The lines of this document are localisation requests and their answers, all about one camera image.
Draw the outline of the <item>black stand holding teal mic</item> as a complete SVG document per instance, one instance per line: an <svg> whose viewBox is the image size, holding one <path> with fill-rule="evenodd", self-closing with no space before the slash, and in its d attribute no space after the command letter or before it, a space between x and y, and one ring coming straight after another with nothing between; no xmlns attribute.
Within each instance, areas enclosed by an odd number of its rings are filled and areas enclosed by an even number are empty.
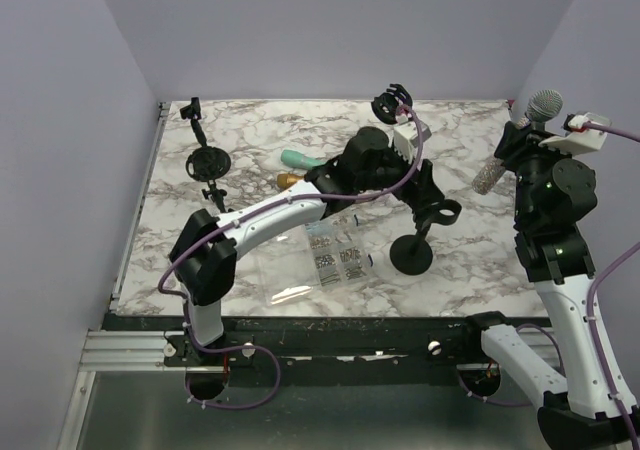
<svg viewBox="0 0 640 450"><path fill-rule="evenodd" d="M390 84L387 89L371 101L371 108L378 120L386 125L397 123L397 110L401 105L413 106L413 98L401 84Z"/></svg>

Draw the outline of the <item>gold microphone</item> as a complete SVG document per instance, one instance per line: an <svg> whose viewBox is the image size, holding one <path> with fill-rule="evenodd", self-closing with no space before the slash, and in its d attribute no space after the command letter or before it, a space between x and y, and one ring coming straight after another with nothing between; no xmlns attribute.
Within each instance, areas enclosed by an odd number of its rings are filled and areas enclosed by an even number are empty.
<svg viewBox="0 0 640 450"><path fill-rule="evenodd" d="M276 185L281 190L287 190L296 183L303 181L304 176L295 173L280 173L276 176Z"/></svg>

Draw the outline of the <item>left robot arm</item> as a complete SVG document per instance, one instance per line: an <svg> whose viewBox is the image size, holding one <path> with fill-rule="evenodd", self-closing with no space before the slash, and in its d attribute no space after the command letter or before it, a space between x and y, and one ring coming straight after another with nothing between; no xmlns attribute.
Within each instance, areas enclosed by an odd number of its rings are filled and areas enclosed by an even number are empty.
<svg viewBox="0 0 640 450"><path fill-rule="evenodd" d="M426 124L411 130L397 125L387 136L362 127L344 151L312 168L280 194L256 205L211 215L190 215L169 253L169 271L182 288L187 352L201 365L214 363L222 350L222 299L234 285L238 262L254 248L298 226L335 215L349 206L387 194L411 210L416 231L396 239L391 260L405 272L413 244L428 251L425 237L445 203L433 179L433 165L422 149L430 136Z"/></svg>

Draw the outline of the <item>glitter microphone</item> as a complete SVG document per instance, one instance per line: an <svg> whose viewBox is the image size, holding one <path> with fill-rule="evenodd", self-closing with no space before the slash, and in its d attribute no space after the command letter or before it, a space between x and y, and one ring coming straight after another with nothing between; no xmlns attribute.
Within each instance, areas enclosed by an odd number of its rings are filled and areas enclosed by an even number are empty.
<svg viewBox="0 0 640 450"><path fill-rule="evenodd" d="M502 178L506 172L506 161L515 155L531 130L556 117L563 104L563 98L556 90L546 89L534 93L528 101L523 116L518 121L508 121L505 125L496 152L486 160L485 165L472 181L473 191L486 195Z"/></svg>

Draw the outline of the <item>black round-base mic stand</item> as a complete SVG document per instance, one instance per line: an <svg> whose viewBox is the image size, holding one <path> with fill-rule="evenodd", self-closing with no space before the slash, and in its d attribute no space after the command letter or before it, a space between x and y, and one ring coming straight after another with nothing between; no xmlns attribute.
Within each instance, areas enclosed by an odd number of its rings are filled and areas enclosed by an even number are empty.
<svg viewBox="0 0 640 450"><path fill-rule="evenodd" d="M200 124L202 118L200 99L198 97L192 97L190 103L182 107L179 112L183 120L189 121L198 144L201 147L206 147L208 145L207 137Z"/></svg>

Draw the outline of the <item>black tripod mic stand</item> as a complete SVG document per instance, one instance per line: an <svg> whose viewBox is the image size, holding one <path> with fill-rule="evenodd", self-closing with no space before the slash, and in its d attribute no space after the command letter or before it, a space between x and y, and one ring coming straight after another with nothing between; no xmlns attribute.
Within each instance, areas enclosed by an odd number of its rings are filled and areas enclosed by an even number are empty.
<svg viewBox="0 0 640 450"><path fill-rule="evenodd" d="M225 176L231 167L230 156L222 149L204 146L194 150L185 163L189 177L208 187L202 194L205 199L215 204L221 213L226 213L224 198L227 191L217 187L217 180Z"/></svg>

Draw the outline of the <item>teal microphone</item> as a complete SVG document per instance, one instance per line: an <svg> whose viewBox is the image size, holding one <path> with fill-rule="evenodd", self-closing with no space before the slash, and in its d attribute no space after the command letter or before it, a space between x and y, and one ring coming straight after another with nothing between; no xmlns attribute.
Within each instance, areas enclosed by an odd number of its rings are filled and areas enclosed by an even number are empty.
<svg viewBox="0 0 640 450"><path fill-rule="evenodd" d="M323 160L304 155L295 150L285 149L280 155L281 162L292 169L309 171L325 164Z"/></svg>

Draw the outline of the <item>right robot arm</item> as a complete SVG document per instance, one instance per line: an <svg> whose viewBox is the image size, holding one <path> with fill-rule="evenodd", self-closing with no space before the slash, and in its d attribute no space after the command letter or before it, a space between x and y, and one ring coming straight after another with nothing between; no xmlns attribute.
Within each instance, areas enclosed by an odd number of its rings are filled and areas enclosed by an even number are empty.
<svg viewBox="0 0 640 450"><path fill-rule="evenodd" d="M460 337L469 360L496 361L536 411L552 449L639 446L639 403L620 372L596 299L596 269L577 223L597 205L596 174L557 149L544 124L508 122L495 157L516 177L518 259L548 317L564 370L554 370L507 323Z"/></svg>

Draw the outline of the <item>black stand holding glitter mic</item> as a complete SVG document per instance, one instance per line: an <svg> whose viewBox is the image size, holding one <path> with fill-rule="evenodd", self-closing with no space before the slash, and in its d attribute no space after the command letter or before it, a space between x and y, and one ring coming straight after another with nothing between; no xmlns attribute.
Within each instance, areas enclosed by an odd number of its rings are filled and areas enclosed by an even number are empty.
<svg viewBox="0 0 640 450"><path fill-rule="evenodd" d="M462 206L452 199L430 205L422 219L416 218L416 232L397 238L391 245L389 257L394 268L402 274L417 276L432 265L433 250L427 242L427 234L433 225L453 225Z"/></svg>

